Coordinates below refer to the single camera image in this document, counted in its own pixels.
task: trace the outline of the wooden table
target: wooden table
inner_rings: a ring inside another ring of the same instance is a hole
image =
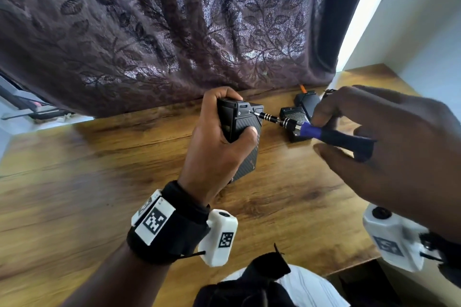
[[[414,93],[385,66],[343,72],[334,87],[369,84]],[[316,91],[322,93],[324,88]],[[297,88],[244,93],[278,114]],[[0,306],[55,306],[124,240],[130,217],[176,179],[200,102],[17,135],[0,165]],[[356,125],[342,119],[340,129]],[[156,306],[191,306],[199,288],[276,243],[288,263],[320,275],[378,252],[362,226],[367,203],[313,152],[264,122],[256,170],[228,185],[215,208],[239,220],[229,262],[173,264]]]

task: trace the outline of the camera housing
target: camera housing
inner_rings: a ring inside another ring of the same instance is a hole
[[[248,157],[245,158],[230,182],[237,181],[239,178],[245,176],[247,173],[256,168],[262,120],[251,114],[250,111],[261,113],[264,111],[264,106],[256,103],[231,100],[227,98],[218,99],[219,120],[221,121],[221,129],[227,141],[230,143],[237,141],[240,134],[248,126],[254,126],[258,132],[258,142],[256,147],[251,151]]]

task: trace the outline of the purple curtain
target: purple curtain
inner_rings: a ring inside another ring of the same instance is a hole
[[[196,99],[220,85],[326,84],[334,65],[315,48],[325,4],[0,0],[0,69],[50,103],[96,117]]]

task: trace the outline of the screwdriver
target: screwdriver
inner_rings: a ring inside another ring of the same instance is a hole
[[[287,129],[288,131],[292,131],[299,136],[316,138],[332,146],[350,150],[354,153],[354,159],[357,161],[367,161],[373,154],[373,147],[376,140],[371,138],[352,136],[337,130],[316,127],[307,121],[300,122],[291,118],[280,119],[274,115],[270,115],[264,112],[256,113],[250,111],[250,113],[263,120],[279,124],[281,127]]]

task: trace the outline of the right hand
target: right hand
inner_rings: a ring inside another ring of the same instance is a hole
[[[311,123],[333,114],[361,124],[354,135],[376,139],[372,158],[359,163],[342,150],[315,151],[363,199],[461,243],[461,125],[443,103],[355,85],[322,100]]]

